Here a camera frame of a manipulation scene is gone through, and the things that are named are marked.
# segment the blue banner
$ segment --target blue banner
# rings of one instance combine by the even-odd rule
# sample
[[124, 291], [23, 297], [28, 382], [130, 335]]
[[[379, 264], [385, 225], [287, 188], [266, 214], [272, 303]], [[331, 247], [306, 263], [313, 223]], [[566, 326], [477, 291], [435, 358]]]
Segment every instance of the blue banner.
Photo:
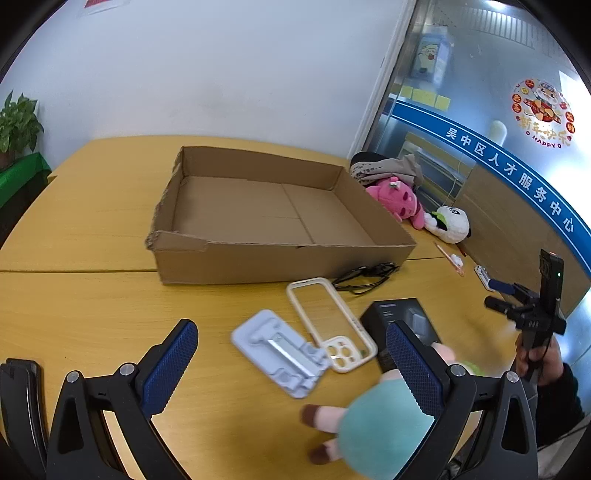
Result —
[[398, 100], [391, 116], [450, 144], [502, 178], [546, 218], [591, 276], [589, 227], [531, 167], [475, 131], [419, 106]]

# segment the white plush toy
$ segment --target white plush toy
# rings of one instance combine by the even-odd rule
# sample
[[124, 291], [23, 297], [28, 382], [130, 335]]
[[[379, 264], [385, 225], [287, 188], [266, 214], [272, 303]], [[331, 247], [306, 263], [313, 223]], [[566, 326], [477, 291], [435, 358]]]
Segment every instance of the white plush toy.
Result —
[[472, 234], [466, 212], [455, 207], [439, 207], [436, 212], [425, 212], [425, 228], [447, 244], [459, 243]]

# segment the new year sticker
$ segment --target new year sticker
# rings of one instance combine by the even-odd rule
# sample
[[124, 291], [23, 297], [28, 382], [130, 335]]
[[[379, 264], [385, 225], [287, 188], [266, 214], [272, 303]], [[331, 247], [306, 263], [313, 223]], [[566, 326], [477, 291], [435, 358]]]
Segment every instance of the new year sticker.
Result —
[[570, 146], [574, 115], [566, 98], [553, 85], [540, 79], [518, 83], [511, 95], [511, 109], [531, 141], [544, 148]]

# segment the metal screw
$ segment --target metal screw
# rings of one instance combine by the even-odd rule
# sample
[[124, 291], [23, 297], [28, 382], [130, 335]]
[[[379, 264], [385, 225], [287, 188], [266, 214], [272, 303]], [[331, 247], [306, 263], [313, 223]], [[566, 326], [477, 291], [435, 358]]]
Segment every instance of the metal screw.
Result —
[[80, 374], [75, 370], [66, 375], [66, 380], [68, 380], [68, 383], [74, 383], [79, 378], [80, 378]]
[[452, 372], [452, 375], [454, 375], [455, 377], [463, 377], [464, 375], [466, 375], [466, 369], [458, 364], [452, 365], [449, 368], [449, 370]]
[[515, 372], [507, 372], [505, 376], [511, 383], [517, 383], [519, 381], [519, 375], [517, 375]]
[[131, 375], [135, 370], [134, 364], [123, 364], [119, 367], [119, 373], [125, 377]]

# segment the teal plush body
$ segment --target teal plush body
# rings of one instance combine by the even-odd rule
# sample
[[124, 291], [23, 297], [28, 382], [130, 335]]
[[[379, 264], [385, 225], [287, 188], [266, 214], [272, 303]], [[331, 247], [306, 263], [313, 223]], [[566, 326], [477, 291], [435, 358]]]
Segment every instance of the teal plush body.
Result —
[[358, 397], [339, 424], [345, 462], [373, 480], [392, 480], [406, 464], [433, 417], [421, 412], [404, 380], [388, 380]]

